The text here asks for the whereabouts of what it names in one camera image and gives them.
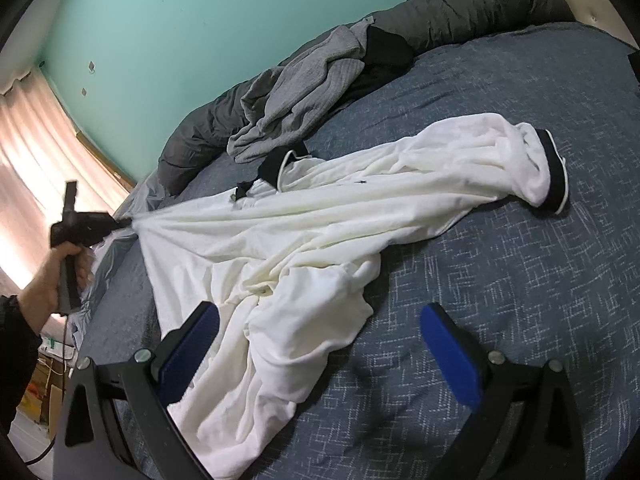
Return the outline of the person's left hand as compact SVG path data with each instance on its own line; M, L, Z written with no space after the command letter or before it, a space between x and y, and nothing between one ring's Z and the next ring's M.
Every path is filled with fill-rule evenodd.
M67 257L75 263L77 288L84 289L92 282L91 249L69 242L51 248L32 281L17 295L21 314L36 335L42 332L51 314L58 312L58 282Z

